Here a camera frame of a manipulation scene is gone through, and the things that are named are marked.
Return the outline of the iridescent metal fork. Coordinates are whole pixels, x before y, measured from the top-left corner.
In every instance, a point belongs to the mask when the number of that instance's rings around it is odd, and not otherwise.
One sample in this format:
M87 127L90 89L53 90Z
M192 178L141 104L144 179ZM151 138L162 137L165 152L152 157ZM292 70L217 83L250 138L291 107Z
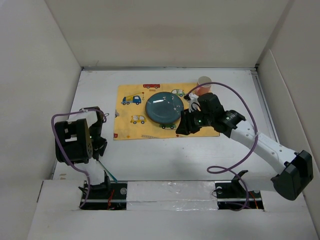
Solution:
M103 165L103 163L100 160L97 160L100 167L108 174L109 177L115 182L118 183L117 178Z

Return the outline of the dark teal ceramic plate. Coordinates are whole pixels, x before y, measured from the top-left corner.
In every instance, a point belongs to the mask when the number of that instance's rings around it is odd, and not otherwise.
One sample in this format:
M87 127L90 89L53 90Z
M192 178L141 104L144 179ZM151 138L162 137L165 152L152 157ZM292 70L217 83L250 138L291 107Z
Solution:
M184 103L181 98L171 92L153 94L145 104L146 115L155 123L172 124L181 118Z

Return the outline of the yellow vehicle-print cloth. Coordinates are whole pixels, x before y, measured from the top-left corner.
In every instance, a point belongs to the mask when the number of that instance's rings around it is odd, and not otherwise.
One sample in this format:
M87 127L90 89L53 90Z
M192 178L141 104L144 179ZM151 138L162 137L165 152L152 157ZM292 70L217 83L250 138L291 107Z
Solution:
M146 113L147 100L160 92L172 93L181 100L179 107L189 105L184 96L195 87L192 83L141 83L120 85L117 89L115 106L114 140L167 139L178 138L176 133L180 120L173 123L156 123Z

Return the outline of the pink ceramic mug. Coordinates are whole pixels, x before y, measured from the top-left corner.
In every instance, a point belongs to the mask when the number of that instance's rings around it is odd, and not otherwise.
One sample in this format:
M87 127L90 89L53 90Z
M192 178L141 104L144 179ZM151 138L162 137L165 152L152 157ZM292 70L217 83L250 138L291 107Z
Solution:
M198 87L194 93L197 96L201 96L204 95L206 93L209 93L211 91L211 84L205 84L205 83L211 83L212 80L208 77L208 76L201 76L198 80L197 80L197 85L200 87Z

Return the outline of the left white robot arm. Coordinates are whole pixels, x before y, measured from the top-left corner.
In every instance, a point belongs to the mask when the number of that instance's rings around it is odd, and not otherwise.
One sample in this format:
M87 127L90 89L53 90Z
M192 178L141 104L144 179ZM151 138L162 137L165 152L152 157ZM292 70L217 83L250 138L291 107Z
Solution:
M76 165L88 164L90 159L98 161L104 155L108 142L102 137L102 127L106 122L107 117L98 106L58 113L51 118L56 159L85 175L88 182L89 172Z

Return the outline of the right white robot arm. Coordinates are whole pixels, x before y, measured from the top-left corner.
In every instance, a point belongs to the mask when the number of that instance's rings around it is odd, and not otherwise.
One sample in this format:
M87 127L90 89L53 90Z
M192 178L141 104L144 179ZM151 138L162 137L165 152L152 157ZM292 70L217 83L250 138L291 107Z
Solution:
M184 96L189 107L181 112L178 135L190 135L202 127L212 127L257 154L276 172L271 178L274 190L294 201L313 179L312 156L307 151L296 152L259 133L252 122L235 110L224 110L217 95Z

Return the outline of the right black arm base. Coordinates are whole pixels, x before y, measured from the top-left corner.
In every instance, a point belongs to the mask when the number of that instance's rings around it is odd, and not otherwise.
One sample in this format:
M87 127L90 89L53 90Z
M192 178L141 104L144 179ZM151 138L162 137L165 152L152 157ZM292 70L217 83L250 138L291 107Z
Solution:
M264 209L261 193L253 190L246 192L243 183L237 176L234 176L231 180L215 181L214 185L215 189L211 195L216 198L219 210Z

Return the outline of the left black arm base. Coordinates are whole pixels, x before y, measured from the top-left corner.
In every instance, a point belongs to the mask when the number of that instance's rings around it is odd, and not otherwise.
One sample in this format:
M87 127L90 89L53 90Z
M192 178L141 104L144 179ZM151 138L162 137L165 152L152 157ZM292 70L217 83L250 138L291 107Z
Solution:
M123 211L127 209L127 183L101 183L91 185L85 201L88 185L79 187L82 192L80 209L89 211Z

